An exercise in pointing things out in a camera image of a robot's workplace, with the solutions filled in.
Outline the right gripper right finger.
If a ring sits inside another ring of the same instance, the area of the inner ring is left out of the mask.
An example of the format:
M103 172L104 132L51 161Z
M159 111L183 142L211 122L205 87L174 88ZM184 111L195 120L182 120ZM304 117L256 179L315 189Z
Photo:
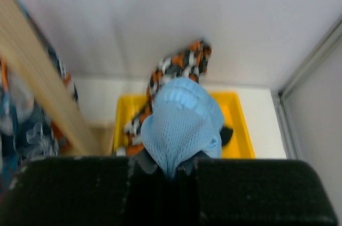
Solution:
M316 171L300 160L195 158L177 169L188 225L337 225Z

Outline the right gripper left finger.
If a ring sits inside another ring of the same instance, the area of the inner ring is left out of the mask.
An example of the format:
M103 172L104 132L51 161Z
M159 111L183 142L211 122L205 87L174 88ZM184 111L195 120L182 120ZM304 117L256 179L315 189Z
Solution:
M1 201L1 225L166 225L161 182L135 158L31 160Z

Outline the light blue mesh shorts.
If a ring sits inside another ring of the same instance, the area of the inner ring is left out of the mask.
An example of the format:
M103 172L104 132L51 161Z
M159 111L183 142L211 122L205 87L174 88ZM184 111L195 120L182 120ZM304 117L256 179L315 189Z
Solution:
M197 82L176 78L156 94L152 114L141 127L141 140L168 179L198 152L222 155L224 116L217 101Z

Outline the teal orange patterned shorts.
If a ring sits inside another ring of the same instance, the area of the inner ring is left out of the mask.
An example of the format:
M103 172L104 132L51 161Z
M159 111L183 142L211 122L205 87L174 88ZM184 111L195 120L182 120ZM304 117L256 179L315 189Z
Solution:
M1 193L20 165L36 156L58 156L70 143L17 74L1 60Z

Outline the orange grey camo shorts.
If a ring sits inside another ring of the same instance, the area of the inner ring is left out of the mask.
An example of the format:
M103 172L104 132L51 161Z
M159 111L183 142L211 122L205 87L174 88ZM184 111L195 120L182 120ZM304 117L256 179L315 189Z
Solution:
M135 155L143 149L141 127L144 120L152 114L154 98L158 91L166 83L176 78L188 78L199 84L200 77L207 72L211 53L211 46L200 40L159 61L150 76L144 105L123 128L123 133L128 138L128 145L117 148L117 155ZM220 130L222 148L230 142L232 134L233 129L224 124Z

